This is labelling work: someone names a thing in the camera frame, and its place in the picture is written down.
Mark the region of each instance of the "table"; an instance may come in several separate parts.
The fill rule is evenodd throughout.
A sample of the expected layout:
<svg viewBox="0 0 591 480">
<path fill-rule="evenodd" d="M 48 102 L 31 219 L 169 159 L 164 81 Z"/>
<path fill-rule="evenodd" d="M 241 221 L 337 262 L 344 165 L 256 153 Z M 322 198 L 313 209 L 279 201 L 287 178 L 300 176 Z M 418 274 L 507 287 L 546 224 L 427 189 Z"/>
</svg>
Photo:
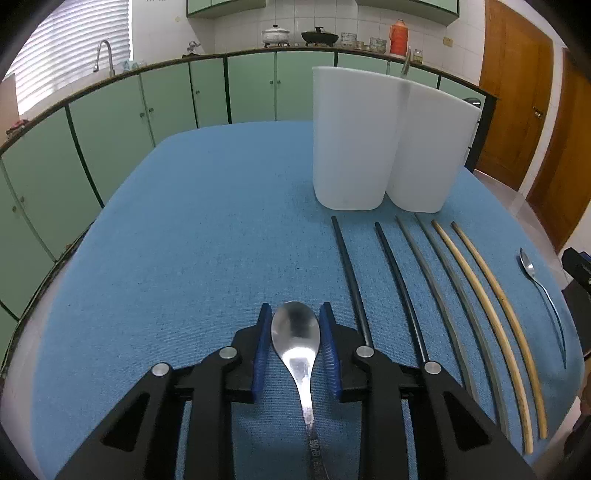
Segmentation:
<svg viewBox="0 0 591 480">
<path fill-rule="evenodd" d="M 334 212 L 316 200 L 311 175 L 312 123 L 263 122 L 174 135 L 127 178 L 71 260 L 40 346 L 31 421 L 35 452 L 48 478 L 151 365 L 167 361 L 178 368 L 201 360 L 229 344 L 236 330 L 253 324 L 265 301 L 276 309 L 299 300 L 316 312 L 330 301 L 338 321 L 355 326 L 330 224 Z M 395 214 L 405 219 L 441 282 L 471 360 L 480 404 L 494 418 L 482 358 L 452 286 L 413 215 L 387 197 L 370 212 L 337 213 L 375 346 L 397 362 L 417 364 L 375 234 L 374 222 L 380 221 L 409 286 L 430 357 L 460 379 L 436 304 Z M 552 435 L 583 375 L 579 340 L 553 276 L 519 224 L 467 170 L 462 169 L 435 217 L 479 274 L 509 334 L 537 437 L 531 387 L 517 343 L 484 276 L 449 227 L 452 220 L 477 246 L 512 302 L 537 363 Z M 518 265 L 520 247 L 563 319 L 567 370 L 551 311 Z M 501 350 L 476 297 L 465 287 L 498 364 L 511 440 L 521 451 L 517 404 Z M 331 478 L 357 478 L 361 406 L 330 398 L 321 357 L 314 367 L 312 395 Z M 296 387 L 272 349 L 261 401 L 233 405 L 233 437 L 237 479 L 306 477 L 306 434 Z M 537 441 L 527 461 L 547 442 Z"/>
</svg>

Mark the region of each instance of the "black rod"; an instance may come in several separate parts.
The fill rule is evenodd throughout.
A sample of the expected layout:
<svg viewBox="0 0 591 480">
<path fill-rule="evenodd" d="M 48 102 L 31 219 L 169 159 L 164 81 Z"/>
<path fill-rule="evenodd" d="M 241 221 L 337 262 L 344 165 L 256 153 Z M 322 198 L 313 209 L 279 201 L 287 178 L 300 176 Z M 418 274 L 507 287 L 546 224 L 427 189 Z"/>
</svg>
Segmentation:
<svg viewBox="0 0 591 480">
<path fill-rule="evenodd" d="M 400 295 L 400 299 L 402 301 L 408 327 L 410 328 L 410 333 L 413 336 L 414 350 L 417 355 L 417 359 L 420 359 L 424 365 L 429 361 L 429 355 L 427 353 L 427 347 L 425 345 L 423 333 L 421 332 L 421 326 L 418 324 L 417 314 L 414 311 L 413 303 L 410 299 L 410 295 L 408 294 L 408 289 L 406 288 L 406 283 L 404 283 L 404 279 L 400 273 L 400 269 L 398 268 L 398 264 L 396 263 L 396 259 L 394 258 L 394 254 L 392 253 L 392 249 L 388 243 L 388 239 L 386 238 L 386 235 L 384 235 L 384 231 L 382 230 L 382 226 L 379 224 L 379 222 L 375 222 L 375 229 L 378 233 L 379 241 L 382 244 L 382 248 L 384 249 L 384 254 L 386 255 L 386 260 L 388 261 L 388 265 L 390 267 L 390 272 L 392 272 L 396 288 L 398 289 L 398 294 Z"/>
<path fill-rule="evenodd" d="M 417 217 L 418 224 L 421 226 L 421 229 L 427 237 L 427 240 L 429 240 L 431 247 L 437 254 L 437 257 L 439 258 L 441 264 L 443 265 L 443 269 L 446 271 L 449 280 L 452 282 L 453 288 L 454 290 L 456 290 L 457 296 L 460 299 L 464 311 L 466 312 L 466 316 L 468 317 L 468 321 L 470 322 L 472 331 L 474 332 L 476 340 L 478 341 L 478 347 L 480 349 L 480 353 L 482 354 L 482 359 L 484 360 L 484 364 L 486 365 L 488 376 L 491 381 L 492 396 L 495 399 L 496 415 L 499 420 L 499 426 L 501 427 L 501 431 L 503 432 L 505 437 L 509 438 L 509 417 L 507 413 L 507 405 L 505 404 L 505 399 L 503 397 L 503 392 L 501 388 L 501 382 L 499 380 L 499 374 L 496 370 L 495 362 L 492 359 L 491 349 L 488 345 L 488 342 L 486 341 L 484 330 L 482 330 L 480 323 L 478 323 L 478 319 L 476 318 L 476 312 L 474 311 L 472 302 L 466 294 L 466 290 L 464 290 L 464 287 L 462 287 L 460 277 L 452 268 L 452 265 L 443 253 L 443 250 L 441 250 L 441 248 L 435 241 L 435 237 L 433 236 L 433 234 L 429 231 L 427 226 L 423 224 L 423 221 L 419 218 L 419 216 L 416 213 L 415 217 Z"/>
<path fill-rule="evenodd" d="M 359 291 L 359 285 L 355 278 L 355 272 L 349 253 L 347 252 L 347 246 L 343 239 L 343 234 L 340 231 L 339 223 L 336 217 L 331 217 L 333 227 L 335 229 L 336 244 L 339 247 L 340 260 L 343 263 L 343 269 L 345 271 L 345 278 L 347 279 L 347 285 L 349 286 L 349 294 L 351 295 L 351 303 L 353 303 L 353 311 L 355 312 L 355 322 L 357 323 L 357 330 L 363 336 L 365 345 L 374 347 L 374 341 L 371 338 L 371 331 L 369 330 L 369 323 L 367 315 L 365 314 L 365 308 L 363 308 L 363 299 L 361 298 L 361 292 Z"/>
<path fill-rule="evenodd" d="M 443 293 L 441 292 L 441 288 L 435 280 L 435 275 L 431 271 L 431 267 L 425 260 L 423 253 L 419 249 L 418 245 L 412 238 L 410 232 L 407 230 L 406 226 L 400 219 L 400 217 L 396 216 L 396 221 L 402 230 L 402 234 L 406 239 L 410 250 L 413 251 L 415 258 L 417 259 L 418 266 L 421 267 L 421 271 L 423 272 L 423 276 L 427 283 L 429 284 L 429 289 L 435 298 L 435 302 L 437 303 L 437 308 L 439 309 L 439 313 L 441 314 L 441 318 L 443 319 L 443 323 L 446 326 L 447 334 L 449 335 L 449 339 L 452 342 L 453 352 L 456 355 L 457 364 L 460 367 L 460 373 L 462 375 L 462 380 L 464 381 L 464 385 L 466 390 L 470 394 L 470 396 L 478 402 L 478 392 L 476 390 L 476 385 L 474 384 L 474 378 L 472 377 L 472 372 L 470 371 L 470 367 L 468 366 L 468 358 L 466 355 L 466 350 L 460 340 L 459 335 L 457 334 L 457 328 L 455 322 L 452 320 L 452 314 L 449 312 L 449 308 L 443 300 Z"/>
</svg>

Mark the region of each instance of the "mint green cabinet door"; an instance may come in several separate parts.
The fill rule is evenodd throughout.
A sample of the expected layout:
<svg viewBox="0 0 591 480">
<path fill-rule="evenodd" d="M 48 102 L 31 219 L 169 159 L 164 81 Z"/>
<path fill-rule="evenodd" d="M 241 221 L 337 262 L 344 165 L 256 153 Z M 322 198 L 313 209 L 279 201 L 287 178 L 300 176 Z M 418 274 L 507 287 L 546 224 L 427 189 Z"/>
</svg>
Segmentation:
<svg viewBox="0 0 591 480">
<path fill-rule="evenodd" d="M 457 83 L 457 82 L 454 82 L 453 80 L 450 80 L 448 78 L 441 77 L 441 83 L 439 84 L 439 89 L 442 92 L 447 92 L 450 95 L 453 95 L 454 97 L 461 98 L 462 100 L 464 98 L 470 98 L 470 97 L 478 98 L 481 102 L 480 108 L 484 107 L 484 100 L 486 100 L 486 96 L 484 96 L 480 92 L 472 90 L 471 88 L 463 86 L 461 83 Z"/>
<path fill-rule="evenodd" d="M 401 63 L 395 61 L 390 62 L 390 75 L 400 77 L 401 71 Z M 428 87 L 437 88 L 437 80 L 439 79 L 439 75 L 436 75 L 432 72 L 428 72 L 427 70 L 418 69 L 416 67 L 410 67 L 408 69 L 407 79 L 412 80 L 413 82 L 422 83 L 423 85 L 427 85 Z"/>
<path fill-rule="evenodd" d="M 277 53 L 277 120 L 312 120 L 312 67 L 333 66 L 328 51 Z"/>
<path fill-rule="evenodd" d="M 153 148 L 139 76 L 84 95 L 70 110 L 90 175 L 106 203 Z"/>
<path fill-rule="evenodd" d="M 191 81 L 199 128 L 228 123 L 223 59 L 192 61 Z"/>
<path fill-rule="evenodd" d="M 20 317 L 53 267 L 0 173 L 0 299 Z"/>
<path fill-rule="evenodd" d="M 346 69 L 365 70 L 366 72 L 375 73 L 386 73 L 388 70 L 387 60 L 353 55 L 351 53 L 339 53 L 338 62 L 339 67 Z"/>
<path fill-rule="evenodd" d="M 17 322 L 2 307 L 0 307 L 0 358 L 4 358 L 10 339 Z"/>
<path fill-rule="evenodd" d="M 59 258 L 100 212 L 76 152 L 66 111 L 58 110 L 28 131 L 2 159 L 33 227 Z"/>
<path fill-rule="evenodd" d="M 171 135 L 197 128 L 187 64 L 150 70 L 142 73 L 141 79 L 156 145 Z"/>
<path fill-rule="evenodd" d="M 275 53 L 228 58 L 232 123 L 275 119 Z"/>
<path fill-rule="evenodd" d="M 187 0 L 187 15 L 212 6 L 212 0 Z"/>
</svg>

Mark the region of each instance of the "metal spoon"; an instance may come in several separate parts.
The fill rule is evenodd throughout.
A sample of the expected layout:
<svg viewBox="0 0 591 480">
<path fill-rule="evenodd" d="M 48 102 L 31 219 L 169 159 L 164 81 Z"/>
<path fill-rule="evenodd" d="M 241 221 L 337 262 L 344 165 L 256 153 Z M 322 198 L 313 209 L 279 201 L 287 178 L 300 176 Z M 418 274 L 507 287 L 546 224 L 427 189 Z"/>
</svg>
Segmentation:
<svg viewBox="0 0 591 480">
<path fill-rule="evenodd" d="M 558 315 L 558 310 L 556 310 L 556 305 L 554 305 L 554 302 L 550 298 L 550 294 L 548 293 L 548 290 L 546 290 L 545 287 L 536 279 L 534 265 L 532 264 L 529 257 L 527 256 L 527 254 L 524 252 L 524 250 L 522 248 L 519 249 L 519 259 L 521 260 L 521 265 L 523 265 L 523 269 L 525 270 L 525 273 L 527 274 L 527 276 L 530 279 L 532 279 L 532 281 L 534 283 L 539 285 L 542 290 L 544 290 L 544 293 L 548 297 L 548 301 L 550 302 L 550 305 L 552 305 L 552 309 L 554 310 L 554 314 L 556 315 L 556 319 L 558 320 L 558 326 L 560 328 L 560 335 L 562 337 L 563 361 L 564 361 L 564 367 L 566 368 L 566 342 L 564 341 L 564 330 L 562 328 L 562 321 L 560 320 L 560 316 Z"/>
<path fill-rule="evenodd" d="M 308 435 L 314 480 L 328 480 L 314 427 L 310 377 L 320 347 L 320 326 L 307 305 L 289 301 L 277 309 L 271 322 L 271 341 L 281 361 L 290 371 L 300 394 L 301 409 Z"/>
</svg>

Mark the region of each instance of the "tan stick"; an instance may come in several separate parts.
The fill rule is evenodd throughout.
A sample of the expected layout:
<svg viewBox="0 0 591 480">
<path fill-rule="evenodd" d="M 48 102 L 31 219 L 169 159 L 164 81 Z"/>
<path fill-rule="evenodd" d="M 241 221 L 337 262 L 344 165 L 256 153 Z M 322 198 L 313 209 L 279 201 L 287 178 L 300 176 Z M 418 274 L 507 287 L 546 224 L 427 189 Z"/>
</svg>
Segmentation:
<svg viewBox="0 0 591 480">
<path fill-rule="evenodd" d="M 489 300 L 488 296 L 486 295 L 484 288 L 480 284 L 476 274 L 466 262 L 466 259 L 462 256 L 460 251 L 457 249 L 455 244 L 452 242 L 452 239 L 449 238 L 445 230 L 441 228 L 441 225 L 437 223 L 436 220 L 431 221 L 431 224 L 441 236 L 443 242 L 447 245 L 448 249 L 455 257 L 456 261 L 460 265 L 464 275 L 472 285 L 482 308 L 486 312 L 486 316 L 488 317 L 489 322 L 491 323 L 492 329 L 495 332 L 496 340 L 499 342 L 499 346 L 501 347 L 501 351 L 503 352 L 503 356 L 505 357 L 505 362 L 507 363 L 507 368 L 509 369 L 509 375 L 511 376 L 511 382 L 513 383 L 513 388 L 515 389 L 515 396 L 517 397 L 517 407 L 519 409 L 519 416 L 521 418 L 521 430 L 523 432 L 523 442 L 524 442 L 524 450 L 526 454 L 533 453 L 534 451 L 534 436 L 531 430 L 531 418 L 530 418 L 530 409 L 527 404 L 527 397 L 525 396 L 525 388 L 523 386 L 523 380 L 521 379 L 521 374 L 519 373 L 519 368 L 517 367 L 517 361 L 515 360 L 515 355 L 513 355 L 513 350 L 511 350 L 511 346 L 509 344 L 509 339 L 505 331 L 503 330 L 503 326 L 501 325 L 501 321 L 499 317 L 496 315 L 495 309 L 492 306 L 491 301 Z"/>
<path fill-rule="evenodd" d="M 517 340 L 517 345 L 519 345 L 519 349 L 521 350 L 521 354 L 523 356 L 523 361 L 525 363 L 525 369 L 527 370 L 527 374 L 530 378 L 531 389 L 534 393 L 534 402 L 535 402 L 535 409 L 538 414 L 538 429 L 540 431 L 540 438 L 545 439 L 548 436 L 548 424 L 546 422 L 546 409 L 544 407 L 544 397 L 542 396 L 542 389 L 540 387 L 540 379 L 538 378 L 538 372 L 535 368 L 534 358 L 531 356 L 530 346 L 527 343 L 527 339 L 521 329 L 521 325 L 519 320 L 517 319 L 517 315 L 513 311 L 513 307 L 505 295 L 505 292 L 499 285 L 496 277 L 493 275 L 491 269 L 486 265 L 486 262 L 476 250 L 476 247 L 470 242 L 470 239 L 466 236 L 462 229 L 456 222 L 452 222 L 452 228 L 456 231 L 459 237 L 462 239 L 462 242 L 466 245 L 466 248 L 470 251 L 474 260 L 484 273 L 484 276 L 488 280 L 488 283 L 491 284 L 492 291 L 495 292 L 496 298 L 499 299 L 499 303 L 507 316 L 507 320 L 509 320 L 509 325 L 511 325 L 511 329 L 513 330 L 513 334 Z"/>
</svg>

